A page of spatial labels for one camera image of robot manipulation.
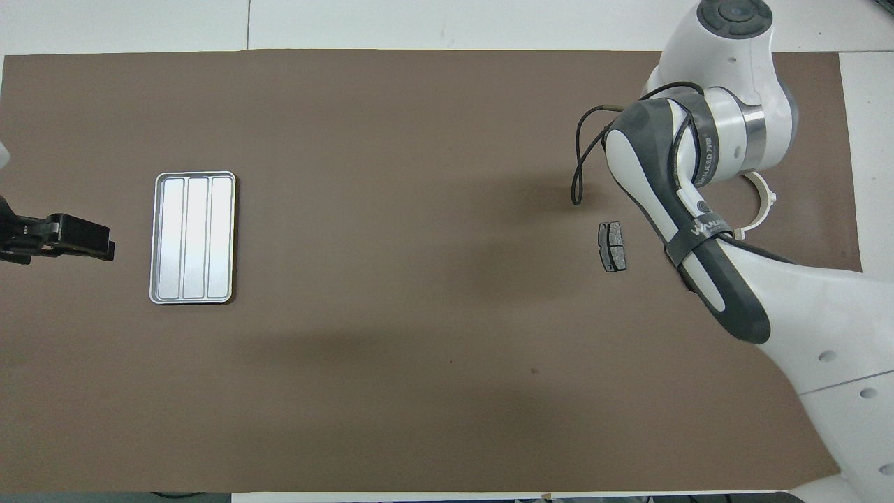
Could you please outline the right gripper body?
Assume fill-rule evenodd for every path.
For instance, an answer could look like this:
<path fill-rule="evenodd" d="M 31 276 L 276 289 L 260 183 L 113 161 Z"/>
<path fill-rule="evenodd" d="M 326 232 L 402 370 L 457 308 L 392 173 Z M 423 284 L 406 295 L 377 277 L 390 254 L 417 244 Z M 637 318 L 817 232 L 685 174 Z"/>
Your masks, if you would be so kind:
<path fill-rule="evenodd" d="M 764 168 L 779 165 L 798 131 L 799 107 L 791 89 L 777 78 L 764 93 Z"/>

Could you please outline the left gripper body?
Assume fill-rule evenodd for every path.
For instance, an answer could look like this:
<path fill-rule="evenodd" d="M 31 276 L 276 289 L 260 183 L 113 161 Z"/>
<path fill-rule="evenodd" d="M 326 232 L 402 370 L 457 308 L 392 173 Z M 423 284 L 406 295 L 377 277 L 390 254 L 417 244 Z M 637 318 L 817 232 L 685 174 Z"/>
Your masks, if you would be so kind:
<path fill-rule="evenodd" d="M 49 217 L 15 214 L 1 196 L 1 260 L 29 265 L 33 256 L 51 257 L 51 252 L 44 249 L 50 224 Z"/>

